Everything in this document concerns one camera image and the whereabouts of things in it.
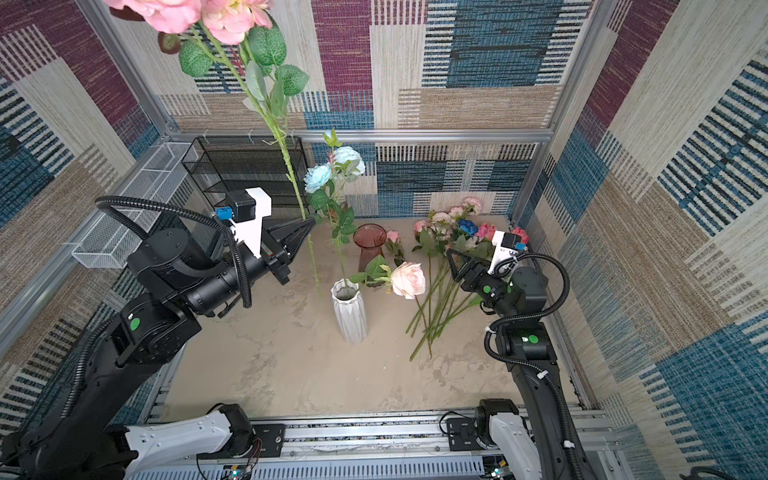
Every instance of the brown glass vase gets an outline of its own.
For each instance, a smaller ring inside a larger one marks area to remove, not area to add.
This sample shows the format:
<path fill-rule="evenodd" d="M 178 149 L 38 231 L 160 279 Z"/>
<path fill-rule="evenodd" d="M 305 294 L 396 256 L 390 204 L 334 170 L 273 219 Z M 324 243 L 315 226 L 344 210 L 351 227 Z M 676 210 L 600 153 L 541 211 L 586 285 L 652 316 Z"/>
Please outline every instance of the brown glass vase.
<path fill-rule="evenodd" d="M 360 247 L 360 264 L 357 271 L 365 272 L 366 266 L 378 255 L 383 255 L 382 245 L 386 241 L 386 230 L 381 225 L 366 223 L 357 229 L 352 237 L 355 245 Z"/>

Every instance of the pink rose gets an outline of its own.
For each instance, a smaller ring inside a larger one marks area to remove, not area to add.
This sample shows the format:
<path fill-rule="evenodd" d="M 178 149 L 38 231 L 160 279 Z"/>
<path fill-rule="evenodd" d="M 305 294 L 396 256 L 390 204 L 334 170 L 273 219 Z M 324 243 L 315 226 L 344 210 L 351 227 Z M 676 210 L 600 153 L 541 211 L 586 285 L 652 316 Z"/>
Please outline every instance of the pink rose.
<path fill-rule="evenodd" d="M 528 239 L 528 235 L 526 234 L 525 230 L 521 229 L 520 227 L 513 228 L 512 232 L 510 232 L 510 233 L 514 233 L 515 235 L 519 235 L 520 238 L 521 238 L 520 241 L 522 243 L 526 243 L 527 244 L 528 240 L 530 240 L 530 239 Z"/>
<path fill-rule="evenodd" d="M 466 197 L 462 205 L 470 215 L 477 215 L 482 212 L 482 200 L 477 197 Z"/>
<path fill-rule="evenodd" d="M 427 226 L 427 220 L 419 220 L 418 222 L 413 224 L 413 231 L 414 233 L 420 233 L 422 230 L 424 230 Z"/>
<path fill-rule="evenodd" d="M 254 25 L 272 28 L 269 7 L 270 0 L 207 0 L 203 23 L 221 43 L 237 45 Z"/>
<path fill-rule="evenodd" d="M 149 25 L 164 33 L 184 33 L 200 20 L 200 0 L 104 0 L 122 10 L 125 7 L 138 13 Z"/>
<path fill-rule="evenodd" d="M 392 290 L 407 300 L 413 300 L 426 290 L 426 279 L 420 263 L 404 262 L 390 276 Z"/>
<path fill-rule="evenodd" d="M 496 233 L 496 227 L 490 223 L 484 223 L 478 227 L 478 232 L 475 233 L 475 236 L 478 238 L 487 238 L 489 240 L 493 240 L 494 233 Z"/>
<path fill-rule="evenodd" d="M 451 210 L 448 210 L 448 215 L 450 215 L 452 219 L 456 220 L 464 215 L 464 207 L 451 207 Z"/>
<path fill-rule="evenodd" d="M 453 223 L 453 219 L 446 212 L 438 212 L 432 217 L 435 223 Z"/>

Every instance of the wire shelf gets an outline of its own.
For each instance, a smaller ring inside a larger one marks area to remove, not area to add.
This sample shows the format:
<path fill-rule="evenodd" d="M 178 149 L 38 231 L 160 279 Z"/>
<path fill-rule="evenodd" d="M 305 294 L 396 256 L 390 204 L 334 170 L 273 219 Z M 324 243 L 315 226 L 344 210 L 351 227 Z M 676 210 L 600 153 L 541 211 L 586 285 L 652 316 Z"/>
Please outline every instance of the wire shelf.
<path fill-rule="evenodd" d="M 166 203 L 176 193 L 187 176 L 181 158 L 189 148 L 188 143 L 167 142 L 158 148 L 150 160 L 120 195 L 138 197 Z M 116 207 L 138 223 L 144 231 L 150 231 L 160 212 Z M 112 217 L 99 214 L 93 227 L 75 247 L 72 256 L 86 268 L 125 268 L 128 255 L 141 243 L 139 237 Z"/>

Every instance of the pale blue flower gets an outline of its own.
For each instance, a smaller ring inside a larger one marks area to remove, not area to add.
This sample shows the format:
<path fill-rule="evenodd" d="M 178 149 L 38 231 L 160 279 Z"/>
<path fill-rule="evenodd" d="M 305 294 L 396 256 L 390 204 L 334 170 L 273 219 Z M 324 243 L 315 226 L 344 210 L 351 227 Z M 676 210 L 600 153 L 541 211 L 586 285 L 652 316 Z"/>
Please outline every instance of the pale blue flower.
<path fill-rule="evenodd" d="M 314 194 L 331 178 L 331 166 L 322 164 L 312 167 L 306 172 L 304 177 L 304 189 L 308 194 Z"/>
<path fill-rule="evenodd" d="M 352 147 L 341 147 L 336 149 L 336 151 L 333 152 L 333 156 L 336 159 L 336 165 L 339 165 L 340 167 L 347 165 L 349 162 L 359 160 L 360 162 L 357 164 L 357 168 L 351 172 L 352 175 L 362 175 L 366 172 L 366 163 L 362 161 L 362 155 Z"/>

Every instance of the patterned fabric wall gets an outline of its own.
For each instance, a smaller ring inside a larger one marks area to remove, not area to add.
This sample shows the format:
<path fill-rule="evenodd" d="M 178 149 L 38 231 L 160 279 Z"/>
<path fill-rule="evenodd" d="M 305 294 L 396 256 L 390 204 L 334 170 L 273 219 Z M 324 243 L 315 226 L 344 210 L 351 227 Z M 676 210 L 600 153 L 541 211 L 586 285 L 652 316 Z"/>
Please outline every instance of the patterned fabric wall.
<path fill-rule="evenodd" d="M 525 209 L 637 478 L 768 472 L 767 25 L 764 0 L 620 0 Z"/>
<path fill-rule="evenodd" d="M 74 0 L 0 0 L 0 310 L 157 138 Z"/>
<path fill-rule="evenodd" d="M 0 310 L 158 138 L 74 0 L 0 0 Z M 119 270 L 75 268 L 0 363 L 18 428 Z"/>
<path fill-rule="evenodd" d="M 590 10 L 590 0 L 275 2 L 286 63 L 310 75 L 289 128 L 548 127 Z M 151 27 L 114 23 L 182 131 L 265 127 L 226 68 L 190 78 Z M 529 144 L 361 147 L 374 170 L 353 194 L 372 217 L 421 215 L 459 191 L 507 213 L 532 156 Z"/>

